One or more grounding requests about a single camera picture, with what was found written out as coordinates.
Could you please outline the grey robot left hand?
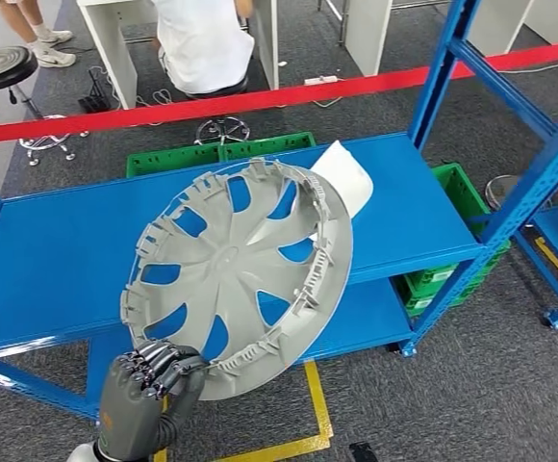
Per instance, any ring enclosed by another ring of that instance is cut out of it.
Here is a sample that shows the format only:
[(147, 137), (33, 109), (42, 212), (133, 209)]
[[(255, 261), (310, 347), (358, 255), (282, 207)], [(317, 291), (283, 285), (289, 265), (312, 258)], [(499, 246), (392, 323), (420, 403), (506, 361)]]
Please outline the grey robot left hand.
[(192, 346), (146, 341), (115, 358), (100, 401), (100, 461), (148, 461), (177, 440), (200, 398), (209, 363)]

